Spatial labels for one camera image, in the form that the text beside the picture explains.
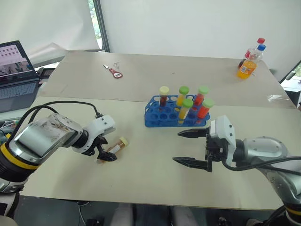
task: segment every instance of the laptop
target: laptop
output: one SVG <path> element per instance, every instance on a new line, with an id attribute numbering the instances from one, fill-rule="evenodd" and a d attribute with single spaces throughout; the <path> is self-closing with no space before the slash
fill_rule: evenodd
<path id="1" fill-rule="evenodd" d="M 29 107 L 39 80 L 19 41 L 0 44 L 0 113 Z"/>

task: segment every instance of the test tube rack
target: test tube rack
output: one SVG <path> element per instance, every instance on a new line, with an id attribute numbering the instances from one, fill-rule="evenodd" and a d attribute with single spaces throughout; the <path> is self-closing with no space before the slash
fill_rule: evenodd
<path id="1" fill-rule="evenodd" d="M 199 119 L 196 115 L 200 106 L 193 106 L 187 114 L 183 124 L 178 123 L 178 115 L 181 107 L 175 103 L 177 95 L 167 96 L 166 106 L 160 107 L 160 96 L 153 96 L 150 102 L 145 107 L 144 122 L 146 127 L 203 127 L 206 121 L 210 119 L 210 114 L 207 113 L 206 117 Z M 194 100 L 194 95 L 187 95 L 186 98 Z"/>

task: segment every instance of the soda bottle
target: soda bottle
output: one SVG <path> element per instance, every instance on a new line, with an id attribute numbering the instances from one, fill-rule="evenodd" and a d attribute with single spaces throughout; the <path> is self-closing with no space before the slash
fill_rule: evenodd
<path id="1" fill-rule="evenodd" d="M 264 42 L 265 42 L 265 39 L 264 39 L 264 38 L 259 38 L 259 39 L 257 40 L 258 45 L 263 44 Z M 253 50 L 253 49 L 257 49 L 258 45 L 253 46 L 253 47 L 251 47 L 251 48 L 248 48 L 248 50 L 246 51 L 246 54 L 245 54 L 245 58 L 239 62 L 238 68 L 240 68 L 241 65 L 243 65 L 244 61 L 245 61 L 246 59 L 249 58 L 249 56 L 250 56 L 250 51 Z"/>
<path id="2" fill-rule="evenodd" d="M 237 76 L 241 79 L 247 79 L 257 67 L 258 62 L 263 58 L 263 50 L 265 45 L 260 44 L 256 49 L 252 49 L 249 58 L 246 59 L 237 72 Z"/>

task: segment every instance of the laptop keyboard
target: laptop keyboard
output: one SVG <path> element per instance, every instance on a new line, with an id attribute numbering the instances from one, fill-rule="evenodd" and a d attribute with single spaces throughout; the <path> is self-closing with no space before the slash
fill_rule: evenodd
<path id="1" fill-rule="evenodd" d="M 0 89 L 0 99 L 17 97 L 21 95 L 31 94 L 34 92 L 36 83 L 27 83 L 19 86 L 12 86 Z"/>

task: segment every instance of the yellow ring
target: yellow ring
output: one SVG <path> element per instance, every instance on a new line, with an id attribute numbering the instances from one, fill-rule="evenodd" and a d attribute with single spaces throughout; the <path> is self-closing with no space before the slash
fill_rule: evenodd
<path id="1" fill-rule="evenodd" d="M 291 212 L 292 214 L 301 216 L 301 212 L 300 211 L 292 210 L 292 209 L 287 208 L 287 207 L 285 207 L 285 208 L 287 209 L 287 211 Z"/>
<path id="2" fill-rule="evenodd" d="M 4 144 L 2 144 L 0 146 L 1 152 L 3 153 L 3 155 L 12 163 L 15 164 L 21 168 L 27 169 L 27 170 L 36 170 L 40 165 L 38 166 L 33 166 L 33 165 L 29 165 L 26 164 L 18 159 L 16 159 L 9 151 L 8 149 L 5 147 Z"/>

